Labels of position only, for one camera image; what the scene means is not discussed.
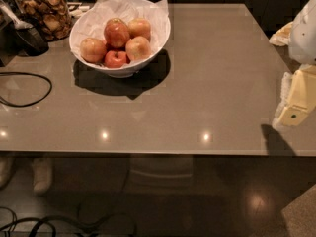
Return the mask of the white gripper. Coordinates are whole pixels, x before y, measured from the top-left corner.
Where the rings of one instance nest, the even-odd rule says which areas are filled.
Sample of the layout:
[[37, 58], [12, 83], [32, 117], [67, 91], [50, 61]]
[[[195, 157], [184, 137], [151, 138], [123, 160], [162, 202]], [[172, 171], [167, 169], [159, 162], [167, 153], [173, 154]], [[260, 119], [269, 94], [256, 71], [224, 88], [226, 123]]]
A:
[[283, 75], [274, 129], [299, 126], [316, 108], [316, 0], [309, 0], [296, 15], [288, 52], [302, 65], [293, 74]]

